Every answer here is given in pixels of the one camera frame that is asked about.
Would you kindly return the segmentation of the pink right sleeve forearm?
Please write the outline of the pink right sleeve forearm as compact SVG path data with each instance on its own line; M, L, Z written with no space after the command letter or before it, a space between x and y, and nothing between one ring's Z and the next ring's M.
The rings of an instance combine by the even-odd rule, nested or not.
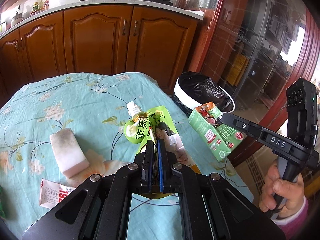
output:
M273 219L272 221L283 231L286 239L296 236L308 216L308 200L303 198L303 205L297 213L284 219Z

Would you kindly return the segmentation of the right hand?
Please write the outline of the right hand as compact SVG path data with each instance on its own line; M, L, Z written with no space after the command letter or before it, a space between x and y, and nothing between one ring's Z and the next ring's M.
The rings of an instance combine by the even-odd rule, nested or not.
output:
M274 160L268 169L264 181L265 184L259 200L259 208L261 211L267 212L268 210L276 209L275 194L286 198L286 203L280 211L278 218L283 219L290 217L296 214L303 206L304 181L301 173L298 175L296 183L282 180L280 179L277 168L277 161Z

